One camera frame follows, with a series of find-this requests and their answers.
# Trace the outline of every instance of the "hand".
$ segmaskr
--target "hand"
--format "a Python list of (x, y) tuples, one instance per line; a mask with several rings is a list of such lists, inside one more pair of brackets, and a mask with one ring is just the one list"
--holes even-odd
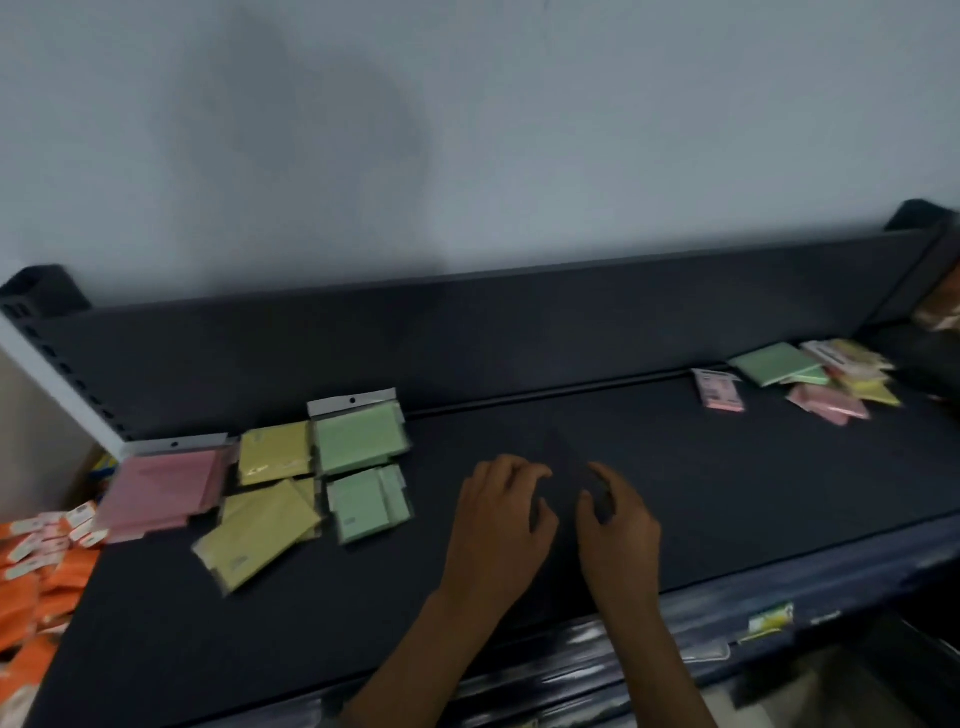
[(557, 534), (559, 520), (543, 498), (530, 532), (534, 489), (551, 475), (545, 465), (500, 455), (464, 481), (437, 592), (454, 611), (493, 629), (527, 591)]
[(604, 525), (587, 491), (577, 502), (580, 566), (605, 619), (660, 613), (660, 524), (624, 477), (602, 463), (590, 469), (610, 489), (613, 517)]

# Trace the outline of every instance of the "left hand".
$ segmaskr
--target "left hand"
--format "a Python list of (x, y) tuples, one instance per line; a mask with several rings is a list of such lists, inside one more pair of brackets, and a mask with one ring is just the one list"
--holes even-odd
[(530, 531), (534, 489), (551, 475), (545, 465), (500, 455), (479, 463), (464, 481), (437, 591), (448, 607), (493, 629), (527, 591), (560, 523), (541, 498), (537, 528)]

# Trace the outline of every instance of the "pink packet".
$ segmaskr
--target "pink packet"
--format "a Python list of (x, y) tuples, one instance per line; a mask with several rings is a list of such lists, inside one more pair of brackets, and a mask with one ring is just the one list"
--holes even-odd
[(809, 384), (798, 384), (793, 390), (787, 395), (787, 401), (796, 404), (801, 409), (814, 414), (819, 415), (824, 418), (827, 422), (833, 423), (834, 425), (843, 426), (850, 421), (850, 416), (845, 415), (842, 412), (837, 412), (835, 410), (824, 407), (822, 404), (817, 402), (811, 402), (806, 398), (805, 387), (810, 386)]

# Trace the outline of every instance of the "pink sticky notes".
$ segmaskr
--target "pink sticky notes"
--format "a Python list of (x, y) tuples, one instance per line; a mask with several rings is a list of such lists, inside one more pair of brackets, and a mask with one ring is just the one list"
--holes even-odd
[[(855, 408), (849, 407), (844, 401), (835, 400), (830, 394), (834, 391), (835, 390), (830, 390), (828, 387), (823, 387), (819, 384), (798, 384), (791, 390), (790, 394), (787, 395), (787, 400), (807, 412), (819, 415), (829, 423), (843, 426), (850, 420), (852, 412), (840, 411), (836, 409), (835, 406), (842, 405), (848, 410)], [(836, 392), (836, 394), (845, 397), (842, 392)], [(866, 408), (863, 409), (864, 414), (869, 417), (870, 415), (866, 412)]]
[(97, 509), (95, 529), (184, 525), (188, 516), (216, 504), (226, 468), (221, 450), (128, 458)]

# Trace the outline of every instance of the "green sticky notes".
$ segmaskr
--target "green sticky notes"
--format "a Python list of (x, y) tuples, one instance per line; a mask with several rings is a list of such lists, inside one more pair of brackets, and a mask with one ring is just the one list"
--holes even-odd
[(806, 372), (798, 372), (794, 375), (788, 376), (786, 379), (781, 379), (780, 384), (830, 384), (830, 377), (827, 376), (827, 373), (824, 371), (823, 367), (814, 367), (809, 369)]
[(336, 517), (341, 544), (371, 536), (393, 525), (376, 470), (330, 483), (326, 494), (330, 511)]
[[(293, 484), (294, 488), (297, 489), (297, 492), (300, 493), (300, 496), (303, 498), (304, 502), (314, 509), (317, 510), (316, 505), (316, 485), (312, 477), (303, 478), (301, 480), (284, 480), (284, 483)], [(224, 522), (233, 516), (237, 511), (243, 508), (246, 505), (250, 505), (259, 498), (263, 496), (268, 496), (270, 491), (276, 486), (271, 488), (261, 488), (256, 491), (248, 491), (247, 493), (241, 493), (236, 496), (230, 496), (224, 498), (224, 504), (220, 510), (220, 522)], [(320, 527), (309, 529), (306, 533), (300, 536), (300, 541), (310, 541), (320, 536)]]
[(400, 525), (409, 521), (413, 514), (410, 512), (407, 496), (403, 492), (403, 473), (400, 472), (400, 466), (391, 465), (380, 468), (377, 475), (380, 477), (380, 491), (383, 493), (383, 502), (387, 506), (390, 525)]
[(229, 594), (319, 522), (293, 483), (285, 481), (243, 504), (193, 550)]
[(315, 422), (320, 468), (326, 475), (382, 465), (410, 449), (400, 405), (384, 402)]
[(310, 473), (310, 423), (252, 429), (240, 441), (240, 483), (255, 485)]
[(780, 342), (756, 352), (731, 359), (739, 369), (761, 387), (782, 382), (788, 377), (820, 369), (820, 365), (796, 347)]

